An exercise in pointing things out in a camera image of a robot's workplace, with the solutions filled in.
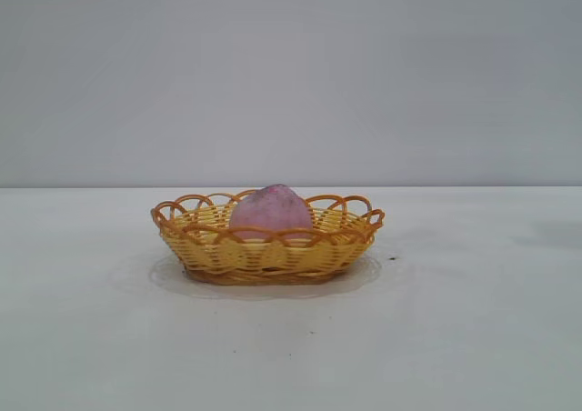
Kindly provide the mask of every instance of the white backdrop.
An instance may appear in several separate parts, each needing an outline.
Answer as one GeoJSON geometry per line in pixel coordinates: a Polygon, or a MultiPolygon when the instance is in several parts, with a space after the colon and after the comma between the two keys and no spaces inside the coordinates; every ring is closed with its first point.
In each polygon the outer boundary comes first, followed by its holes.
{"type": "Polygon", "coordinates": [[[0,0],[0,186],[581,185],[581,0],[0,0]]]}

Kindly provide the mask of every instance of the pink object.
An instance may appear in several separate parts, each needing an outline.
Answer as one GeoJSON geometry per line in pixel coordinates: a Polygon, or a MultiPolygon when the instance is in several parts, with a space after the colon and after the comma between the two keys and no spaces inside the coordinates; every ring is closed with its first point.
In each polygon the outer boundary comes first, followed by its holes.
{"type": "MultiPolygon", "coordinates": [[[[258,226],[283,231],[297,227],[313,229],[313,222],[306,202],[288,186],[276,184],[241,200],[233,209],[228,226],[258,226]]],[[[256,231],[240,231],[236,235],[244,239],[267,238],[266,234],[256,231]]],[[[310,238],[310,234],[288,234],[285,238],[310,238]]]]}

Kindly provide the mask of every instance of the yellow wicker basket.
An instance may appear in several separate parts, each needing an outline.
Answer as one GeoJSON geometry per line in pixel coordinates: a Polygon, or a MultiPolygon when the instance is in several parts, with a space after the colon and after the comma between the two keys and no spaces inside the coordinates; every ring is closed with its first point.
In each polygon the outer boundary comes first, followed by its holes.
{"type": "Polygon", "coordinates": [[[374,242],[384,212],[373,209],[359,195],[316,195],[306,199],[313,229],[274,232],[260,227],[229,228],[236,203],[255,192],[237,195],[184,195],[162,202],[151,214],[160,236],[178,256],[187,274],[196,280],[223,286],[318,284],[344,273],[374,242]],[[213,198],[222,196],[222,205],[213,198]],[[317,207],[317,202],[333,203],[317,207]],[[367,211],[358,216],[348,210],[360,202],[367,211]],[[243,240],[239,231],[266,234],[265,240],[243,240]],[[287,239],[302,233],[305,238],[287,239]]]}

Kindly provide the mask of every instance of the basket rim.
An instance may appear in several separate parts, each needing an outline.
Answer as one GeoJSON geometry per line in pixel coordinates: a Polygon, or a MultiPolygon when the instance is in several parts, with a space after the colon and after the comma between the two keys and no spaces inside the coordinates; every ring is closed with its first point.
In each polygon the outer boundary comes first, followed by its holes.
{"type": "Polygon", "coordinates": [[[231,195],[228,193],[213,193],[210,195],[182,195],[178,197],[174,201],[164,201],[156,205],[151,210],[151,216],[154,220],[154,223],[159,228],[160,233],[163,234],[164,230],[171,231],[178,235],[179,237],[189,239],[193,243],[197,245],[208,245],[207,242],[201,240],[198,237],[192,236],[190,233],[195,231],[205,231],[210,233],[216,233],[217,236],[212,240],[212,245],[216,245],[221,243],[225,238],[231,239],[237,243],[244,243],[244,244],[265,244],[278,241],[284,246],[293,246],[293,242],[289,242],[285,239],[285,236],[288,234],[295,234],[295,233],[302,233],[306,235],[311,235],[311,240],[305,244],[305,247],[314,246],[320,242],[328,242],[332,245],[337,245],[336,237],[337,236],[348,236],[349,243],[368,243],[373,239],[374,233],[384,225],[384,217],[385,213],[381,209],[374,209],[370,204],[370,201],[361,196],[361,195],[348,195],[348,196],[340,196],[340,195],[314,195],[307,199],[303,199],[307,206],[311,209],[323,210],[325,211],[333,211],[333,212],[341,212],[342,217],[354,216],[358,219],[365,219],[366,220],[366,230],[360,231],[350,228],[342,228],[338,231],[334,232],[326,232],[319,229],[307,229],[307,228],[289,228],[282,231],[273,231],[271,229],[267,229],[264,227],[259,226],[237,226],[237,227],[227,227],[227,228],[219,228],[214,226],[208,225],[201,225],[198,223],[193,223],[187,226],[177,226],[174,222],[177,218],[183,215],[188,215],[195,213],[199,209],[203,207],[203,204],[206,204],[208,207],[226,207],[230,206],[233,203],[240,202],[245,196],[250,195],[257,191],[256,189],[248,189],[242,191],[236,195],[231,195]],[[228,198],[228,202],[226,204],[215,204],[212,200],[212,197],[215,196],[222,196],[228,198]],[[197,200],[198,203],[196,207],[192,209],[186,209],[182,204],[185,201],[189,200],[197,200]],[[313,206],[312,204],[318,200],[333,200],[334,202],[328,206],[327,208],[321,208],[313,206]],[[358,216],[355,213],[351,213],[347,209],[347,205],[349,202],[358,201],[362,202],[366,205],[367,211],[358,216]],[[162,213],[162,210],[169,208],[169,218],[162,213]],[[255,231],[260,232],[266,235],[266,238],[263,240],[255,241],[255,239],[243,239],[236,235],[237,232],[242,231],[255,231]]]}

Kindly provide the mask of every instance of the white tabletop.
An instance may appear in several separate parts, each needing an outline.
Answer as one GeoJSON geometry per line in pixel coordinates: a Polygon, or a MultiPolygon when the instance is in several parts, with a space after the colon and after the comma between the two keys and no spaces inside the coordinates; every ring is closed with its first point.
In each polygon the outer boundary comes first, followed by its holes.
{"type": "Polygon", "coordinates": [[[187,280],[150,208],[238,190],[0,190],[0,409],[582,409],[582,188],[299,188],[386,211],[351,275],[187,280]]]}

